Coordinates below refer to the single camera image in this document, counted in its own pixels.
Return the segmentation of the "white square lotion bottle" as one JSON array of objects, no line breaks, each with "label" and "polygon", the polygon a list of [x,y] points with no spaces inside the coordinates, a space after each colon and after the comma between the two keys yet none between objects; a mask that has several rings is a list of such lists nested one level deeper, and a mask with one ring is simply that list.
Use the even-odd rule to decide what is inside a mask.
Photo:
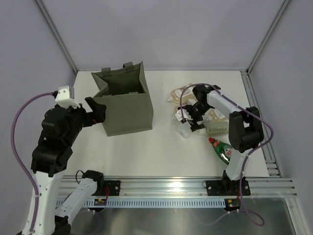
[{"label": "white square lotion bottle", "polygon": [[176,128],[176,132],[185,139],[189,138],[194,133],[194,131],[193,123],[190,120],[187,120],[184,123],[180,123]]}]

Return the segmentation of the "amber soap bottle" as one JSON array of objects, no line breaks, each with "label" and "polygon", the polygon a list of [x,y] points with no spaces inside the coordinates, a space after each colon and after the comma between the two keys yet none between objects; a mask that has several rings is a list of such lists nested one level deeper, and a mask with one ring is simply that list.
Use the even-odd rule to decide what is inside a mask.
[{"label": "amber soap bottle", "polygon": [[209,122],[228,122],[228,118],[217,109],[209,109],[207,114],[205,115],[205,118],[205,120]]},{"label": "amber soap bottle", "polygon": [[180,105],[178,105],[175,109],[174,109],[174,117],[177,121],[182,121],[182,114],[184,115],[184,118],[186,120],[191,120],[191,116],[190,114],[187,112],[186,110],[186,106],[192,106],[193,104],[195,104],[193,102],[193,100],[189,100],[187,102],[182,103],[182,111],[180,110]]},{"label": "amber soap bottle", "polygon": [[183,87],[174,89],[170,92],[170,95],[167,98],[167,102],[179,104],[180,102],[184,103],[190,101],[193,103],[196,101],[196,98],[192,92],[193,87],[191,84],[187,84]]}]

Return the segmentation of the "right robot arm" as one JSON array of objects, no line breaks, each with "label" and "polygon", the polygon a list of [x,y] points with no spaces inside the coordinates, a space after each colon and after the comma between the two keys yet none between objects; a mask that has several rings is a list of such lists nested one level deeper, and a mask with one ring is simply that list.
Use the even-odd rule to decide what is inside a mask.
[{"label": "right robot arm", "polygon": [[197,83],[190,85],[196,97],[194,105],[180,105],[178,132],[187,137],[204,128],[203,116],[211,108],[228,118],[228,139],[232,154],[220,180],[207,180],[205,188],[209,196],[250,195],[246,181],[246,165],[253,151],[264,140],[264,132],[258,108],[243,108],[229,99],[217,85]]}]

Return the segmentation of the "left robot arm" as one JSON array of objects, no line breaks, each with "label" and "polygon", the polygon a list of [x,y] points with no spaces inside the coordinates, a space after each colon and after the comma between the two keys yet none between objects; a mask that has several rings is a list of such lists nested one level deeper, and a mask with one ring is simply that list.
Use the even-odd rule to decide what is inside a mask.
[{"label": "left robot arm", "polygon": [[88,170],[76,189],[61,206],[56,206],[61,180],[73,151],[72,146],[84,127],[103,123],[106,105],[96,103],[93,98],[85,99],[92,109],[86,112],[81,104],[63,108],[55,105],[45,113],[38,145],[32,153],[31,168],[21,162],[15,147],[16,115],[11,128],[13,153],[31,181],[33,192],[29,213],[22,235],[68,235],[72,223],[87,199],[104,192],[104,175]]}]

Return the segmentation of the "green Fairy dish soap bottle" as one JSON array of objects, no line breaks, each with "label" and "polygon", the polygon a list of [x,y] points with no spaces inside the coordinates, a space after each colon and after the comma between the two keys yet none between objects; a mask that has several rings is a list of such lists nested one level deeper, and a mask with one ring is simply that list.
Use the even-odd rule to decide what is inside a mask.
[{"label": "green Fairy dish soap bottle", "polygon": [[208,141],[211,143],[217,156],[227,165],[230,163],[230,158],[233,153],[233,148],[231,145],[217,140],[215,138],[209,137]]}]

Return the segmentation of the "grey Murrayle bottle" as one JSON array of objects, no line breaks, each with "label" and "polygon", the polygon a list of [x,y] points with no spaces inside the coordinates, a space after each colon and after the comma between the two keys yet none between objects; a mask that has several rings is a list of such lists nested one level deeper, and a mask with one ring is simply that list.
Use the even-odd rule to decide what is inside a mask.
[{"label": "grey Murrayle bottle", "polygon": [[197,131],[198,135],[221,135],[228,133],[228,123],[227,122],[216,122],[205,126],[204,128]]}]

